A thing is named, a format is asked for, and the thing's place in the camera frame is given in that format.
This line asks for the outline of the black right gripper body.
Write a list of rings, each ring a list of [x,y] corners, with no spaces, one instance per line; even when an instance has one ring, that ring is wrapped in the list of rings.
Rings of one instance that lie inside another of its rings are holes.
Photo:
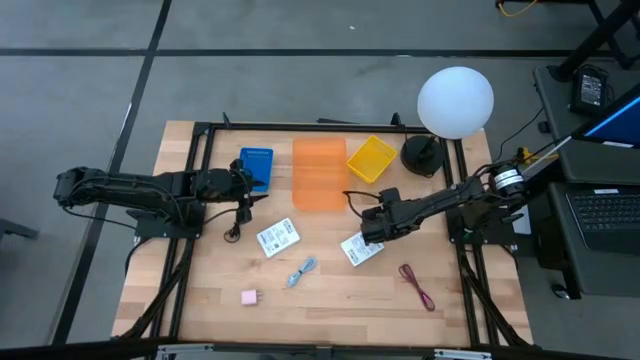
[[[394,201],[367,210],[368,235],[405,235],[406,202]]]

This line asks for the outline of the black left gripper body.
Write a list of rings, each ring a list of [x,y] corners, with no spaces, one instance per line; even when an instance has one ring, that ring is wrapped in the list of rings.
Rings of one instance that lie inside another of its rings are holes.
[[[205,202],[238,202],[240,206],[253,204],[252,178],[240,159],[235,159],[228,169],[199,171],[193,190],[196,198]]]

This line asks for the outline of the white box with green end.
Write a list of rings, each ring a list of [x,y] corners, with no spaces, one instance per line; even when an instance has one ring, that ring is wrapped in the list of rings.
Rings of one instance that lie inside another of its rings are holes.
[[[381,243],[366,245],[361,232],[344,240],[340,247],[354,267],[359,266],[384,249],[384,245]]]

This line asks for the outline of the white product box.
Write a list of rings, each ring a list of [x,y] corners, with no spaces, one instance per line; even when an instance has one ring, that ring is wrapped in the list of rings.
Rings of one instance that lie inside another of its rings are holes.
[[[285,218],[256,235],[267,258],[272,258],[297,244],[301,237],[289,218]]]

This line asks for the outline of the blue plastic bin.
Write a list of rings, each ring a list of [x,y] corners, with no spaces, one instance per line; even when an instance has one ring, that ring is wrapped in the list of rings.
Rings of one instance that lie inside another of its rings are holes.
[[[244,168],[251,173],[253,179],[269,182],[269,187],[273,158],[274,151],[270,148],[243,147],[239,156]]]

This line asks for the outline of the yellow plastic bin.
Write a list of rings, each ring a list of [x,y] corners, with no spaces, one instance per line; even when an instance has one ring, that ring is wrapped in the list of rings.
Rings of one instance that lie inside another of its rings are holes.
[[[373,184],[397,156],[397,150],[371,135],[349,158],[347,167],[367,184]]]

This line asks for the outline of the white globe lamp black base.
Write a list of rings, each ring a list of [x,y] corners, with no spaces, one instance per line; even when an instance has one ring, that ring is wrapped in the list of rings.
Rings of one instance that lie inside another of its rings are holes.
[[[444,164],[444,140],[460,140],[482,129],[492,115],[495,98],[489,80],[463,66],[444,68],[422,85],[417,114],[428,131],[405,140],[401,162],[410,172],[433,176]]]

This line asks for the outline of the yellow connector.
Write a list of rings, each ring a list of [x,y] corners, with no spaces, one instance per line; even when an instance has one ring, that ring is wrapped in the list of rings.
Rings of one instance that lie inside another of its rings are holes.
[[[531,152],[527,147],[519,147],[513,157],[513,160],[517,164],[531,165],[542,157],[542,150]]]

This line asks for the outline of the grey furniture leg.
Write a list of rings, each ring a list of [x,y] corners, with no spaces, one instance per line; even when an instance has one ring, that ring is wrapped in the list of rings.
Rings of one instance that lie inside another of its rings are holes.
[[[38,230],[0,218],[0,241],[5,235],[17,235],[27,239],[36,239]]]

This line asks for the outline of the black side cart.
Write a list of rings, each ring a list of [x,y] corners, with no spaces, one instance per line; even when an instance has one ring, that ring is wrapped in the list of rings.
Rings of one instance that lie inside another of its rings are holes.
[[[553,142],[559,142],[594,119],[569,110],[572,86],[559,82],[550,67],[533,77]],[[539,265],[556,270],[571,299],[584,294],[640,298],[640,256],[589,250],[580,235],[566,199],[570,190],[640,187],[640,148],[572,139],[556,159],[535,167],[528,180],[532,189],[529,214],[533,247]]]

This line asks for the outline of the black laptop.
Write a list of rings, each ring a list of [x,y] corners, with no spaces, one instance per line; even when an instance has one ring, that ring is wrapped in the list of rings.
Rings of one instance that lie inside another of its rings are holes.
[[[640,256],[640,187],[570,190],[566,199],[589,250]]]

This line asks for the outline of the black overhead gantry beam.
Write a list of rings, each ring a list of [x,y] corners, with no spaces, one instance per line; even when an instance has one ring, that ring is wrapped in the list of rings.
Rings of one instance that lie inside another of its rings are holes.
[[[292,345],[238,342],[177,342],[173,338],[115,339],[0,349],[0,360],[126,360],[152,355],[242,352],[313,355],[331,360],[338,355],[416,356],[429,360],[627,360],[588,354],[479,344],[468,348]]]

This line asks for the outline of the black power adapter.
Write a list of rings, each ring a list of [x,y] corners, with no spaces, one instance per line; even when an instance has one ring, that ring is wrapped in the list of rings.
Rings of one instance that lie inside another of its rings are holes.
[[[572,78],[569,110],[583,116],[599,113],[606,103],[608,76],[606,70],[596,66],[578,68]]]

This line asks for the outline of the black computer monitor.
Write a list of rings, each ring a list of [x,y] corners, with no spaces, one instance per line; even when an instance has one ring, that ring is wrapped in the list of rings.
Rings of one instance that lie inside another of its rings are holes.
[[[571,138],[600,144],[640,148],[640,83],[600,115],[571,133]]]

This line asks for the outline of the black stand leg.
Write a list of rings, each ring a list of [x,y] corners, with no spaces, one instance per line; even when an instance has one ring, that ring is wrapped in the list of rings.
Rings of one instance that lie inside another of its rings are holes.
[[[569,81],[573,73],[639,10],[640,0],[621,0],[611,14],[560,65],[549,68],[550,75],[559,82]]]

